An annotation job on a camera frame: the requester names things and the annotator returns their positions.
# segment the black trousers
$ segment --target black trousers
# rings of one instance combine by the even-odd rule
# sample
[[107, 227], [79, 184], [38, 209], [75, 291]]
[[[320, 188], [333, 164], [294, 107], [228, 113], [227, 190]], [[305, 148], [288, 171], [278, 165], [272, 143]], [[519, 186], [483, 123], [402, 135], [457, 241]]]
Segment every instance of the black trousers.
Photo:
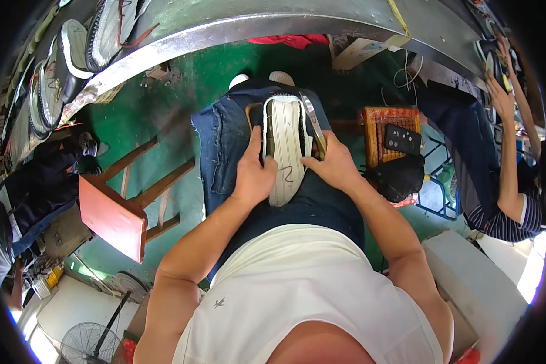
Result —
[[[31, 160], [7, 177], [8, 199], [15, 208], [14, 216], [23, 236], [45, 216], [78, 198], [79, 176], [68, 174], [66, 169], [82, 155], [75, 145], [57, 149]], [[24, 251], [28, 247], [15, 248]]]

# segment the white tank top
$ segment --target white tank top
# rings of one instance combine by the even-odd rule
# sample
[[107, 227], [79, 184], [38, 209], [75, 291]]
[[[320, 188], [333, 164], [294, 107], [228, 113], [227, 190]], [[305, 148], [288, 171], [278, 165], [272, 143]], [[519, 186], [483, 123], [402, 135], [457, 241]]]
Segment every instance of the white tank top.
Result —
[[218, 270], [176, 346], [177, 363], [265, 363], [298, 324], [350, 334], [377, 364], [443, 363], [415, 301], [342, 233], [313, 225], [271, 229]]

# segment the white wire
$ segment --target white wire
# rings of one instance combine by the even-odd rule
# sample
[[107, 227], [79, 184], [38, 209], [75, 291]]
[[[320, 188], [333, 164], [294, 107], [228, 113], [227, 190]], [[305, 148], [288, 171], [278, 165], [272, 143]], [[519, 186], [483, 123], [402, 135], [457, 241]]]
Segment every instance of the white wire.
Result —
[[[415, 78], [417, 76], [419, 76], [419, 73], [420, 73], [420, 70], [423, 68], [423, 61], [424, 61], [424, 57], [421, 56], [420, 57], [420, 65], [419, 65], [419, 69], [417, 71], [417, 73], [415, 74], [415, 76], [413, 76], [410, 80], [409, 80], [409, 76], [410, 76], [410, 73], [406, 70], [406, 67], [408, 65], [408, 61], [409, 61], [409, 52], [408, 50], [405, 49], [405, 52], [406, 52], [406, 55], [405, 55], [405, 67], [403, 69], [399, 69], [398, 71], [396, 71], [396, 73], [394, 74], [393, 76], [393, 84], [394, 86], [397, 88], [397, 89], [401, 89], [402, 87], [405, 87], [406, 86], [406, 89], [408, 91], [410, 91], [410, 84], [412, 83], [413, 84], [413, 91], [415, 92], [415, 105], [418, 104], [417, 102], [417, 90], [416, 90], [416, 85], [415, 85]], [[402, 72], [404, 71], [405, 72], [405, 79], [406, 79], [406, 83], [404, 84], [401, 84], [400, 86], [396, 84], [396, 76], [399, 74], [399, 72]], [[382, 95], [382, 98], [383, 98], [383, 102], [384, 102], [384, 105], [385, 106], [388, 106], [388, 104], [386, 103], [386, 100], [384, 99], [384, 86], [382, 86], [382, 88], [380, 88], [380, 95]]]

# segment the written mark on insole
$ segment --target written mark on insole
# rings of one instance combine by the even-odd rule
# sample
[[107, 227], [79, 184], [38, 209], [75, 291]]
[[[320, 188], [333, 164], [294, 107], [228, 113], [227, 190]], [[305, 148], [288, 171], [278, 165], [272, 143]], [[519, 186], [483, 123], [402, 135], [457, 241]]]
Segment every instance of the written mark on insole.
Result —
[[293, 172], [293, 166], [292, 165], [288, 165], [287, 167], [281, 168], [280, 170], [277, 170], [277, 172], [281, 172], [281, 171], [286, 170], [288, 168], [289, 168], [289, 173], [287, 174], [287, 176], [285, 176], [285, 182], [293, 182], [293, 179], [288, 180], [288, 178], [291, 177], [291, 173]]

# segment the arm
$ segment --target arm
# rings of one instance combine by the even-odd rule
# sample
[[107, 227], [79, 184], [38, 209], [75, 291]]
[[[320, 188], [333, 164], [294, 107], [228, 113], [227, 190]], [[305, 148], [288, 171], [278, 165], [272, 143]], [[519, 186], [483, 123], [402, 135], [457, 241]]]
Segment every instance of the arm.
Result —
[[261, 127], [256, 126], [237, 165], [232, 195], [164, 256], [156, 272], [146, 328], [134, 363], [171, 363], [178, 340], [198, 306], [197, 284], [206, 277], [233, 234], [275, 184], [277, 163], [259, 162]]
[[510, 219], [520, 222], [524, 194], [517, 192], [516, 134], [514, 129], [514, 96], [508, 95], [495, 80], [487, 76], [491, 103], [500, 114], [504, 128], [501, 143], [500, 197], [497, 206]]
[[22, 311], [22, 271], [24, 264], [21, 258], [15, 262], [15, 284], [12, 287], [12, 294], [4, 297], [6, 305], [12, 311]]
[[453, 316], [437, 291], [419, 239], [405, 218], [358, 173], [348, 148], [331, 131], [324, 130], [324, 135], [328, 145], [325, 160], [304, 157], [302, 163], [354, 201], [388, 260], [390, 279], [427, 316], [448, 362], [453, 347]]
[[520, 109], [520, 115], [522, 116], [524, 129], [526, 129], [528, 139], [530, 140], [531, 152], [534, 158], [538, 160], [542, 148], [540, 144], [540, 138], [538, 138], [538, 133], [536, 132], [536, 127], [534, 125], [534, 119], [531, 117], [530, 105], [527, 102], [526, 95], [524, 95], [522, 86], [520, 86], [520, 83], [517, 80], [516, 73], [514, 72], [514, 66], [512, 66], [512, 58], [509, 51], [510, 48], [502, 35], [498, 36], [498, 40], [500, 52], [502, 56], [504, 56], [508, 60], [508, 67], [510, 69], [510, 81], [512, 82], [512, 86], [514, 87], [514, 94], [516, 96], [517, 105]]

